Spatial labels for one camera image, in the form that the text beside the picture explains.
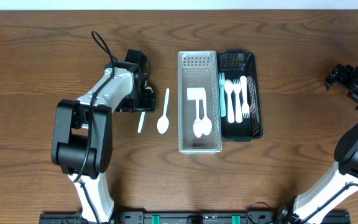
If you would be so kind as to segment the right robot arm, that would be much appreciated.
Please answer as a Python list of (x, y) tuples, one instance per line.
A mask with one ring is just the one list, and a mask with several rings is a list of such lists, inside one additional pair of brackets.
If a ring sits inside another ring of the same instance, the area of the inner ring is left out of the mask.
[[(358, 66), (337, 65), (325, 78), (326, 88), (338, 83), (348, 91), (348, 97), (357, 102)], [(331, 210), (358, 191), (358, 123), (339, 140), (334, 151), (334, 164), (317, 183), (305, 193), (296, 196), (277, 213), (275, 223), (339, 223), (340, 215)]]

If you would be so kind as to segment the white plastic spoon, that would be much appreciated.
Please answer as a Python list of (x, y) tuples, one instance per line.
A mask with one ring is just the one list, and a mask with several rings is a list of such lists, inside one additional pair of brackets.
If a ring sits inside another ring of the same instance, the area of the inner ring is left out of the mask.
[(167, 88), (165, 92), (164, 106), (163, 106), (163, 114), (158, 119), (157, 122), (157, 130), (160, 134), (164, 134), (169, 127), (169, 119), (167, 118), (167, 108), (169, 102), (170, 89)]
[(144, 118), (145, 118), (145, 112), (142, 112), (141, 116), (140, 116), (140, 120), (139, 120), (139, 125), (138, 125), (138, 128), (137, 128), (138, 133), (141, 133), (141, 131), (142, 131), (142, 127), (143, 127), (143, 124), (144, 124)]
[(200, 119), (200, 103), (199, 99), (195, 101), (196, 118), (193, 123), (193, 132), (197, 138), (200, 138), (203, 134), (202, 120)]
[(224, 91), (227, 94), (227, 121), (233, 123), (235, 121), (234, 109), (232, 105), (232, 92), (234, 90), (234, 84), (231, 80), (226, 80), (224, 83)]
[(204, 113), (204, 116), (203, 116), (203, 119), (201, 120), (202, 123), (203, 123), (203, 134), (205, 136), (209, 135), (211, 133), (211, 130), (212, 130), (212, 122), (211, 120), (208, 118), (208, 115), (207, 115), (207, 104), (206, 104), (206, 98), (203, 99), (203, 113)]

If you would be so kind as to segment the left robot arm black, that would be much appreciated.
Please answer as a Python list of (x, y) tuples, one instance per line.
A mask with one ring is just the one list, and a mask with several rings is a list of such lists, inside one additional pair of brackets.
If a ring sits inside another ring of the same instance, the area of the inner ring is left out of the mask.
[(114, 222), (105, 174), (112, 154), (112, 113), (155, 110), (155, 93), (146, 87), (149, 63), (142, 51), (130, 49), (125, 60), (106, 64), (89, 92), (58, 103), (51, 158), (74, 183), (82, 211), (41, 215), (40, 223)]

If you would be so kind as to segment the white plastic fork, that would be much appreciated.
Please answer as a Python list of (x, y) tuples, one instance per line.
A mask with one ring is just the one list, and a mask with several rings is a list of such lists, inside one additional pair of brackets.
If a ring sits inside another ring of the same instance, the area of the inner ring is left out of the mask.
[(233, 80), (233, 84), (234, 84), (233, 89), (236, 97), (236, 108), (235, 108), (236, 122), (241, 123), (242, 122), (242, 110), (241, 110), (241, 101), (240, 101), (241, 84), (238, 79)]
[(241, 83), (241, 91), (242, 91), (242, 98), (243, 98), (243, 104), (241, 106), (242, 108), (242, 115), (244, 119), (250, 118), (250, 107), (247, 101), (247, 78), (246, 76), (240, 77), (240, 83)]

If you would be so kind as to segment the pale blue plastic fork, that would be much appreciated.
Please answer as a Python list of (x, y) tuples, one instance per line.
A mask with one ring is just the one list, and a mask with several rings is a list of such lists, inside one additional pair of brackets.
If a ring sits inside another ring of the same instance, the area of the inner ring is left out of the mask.
[(225, 115), (226, 115), (225, 98), (224, 98), (224, 84), (225, 84), (224, 73), (219, 72), (218, 85), (219, 85), (219, 104), (220, 104), (221, 117), (225, 117)]

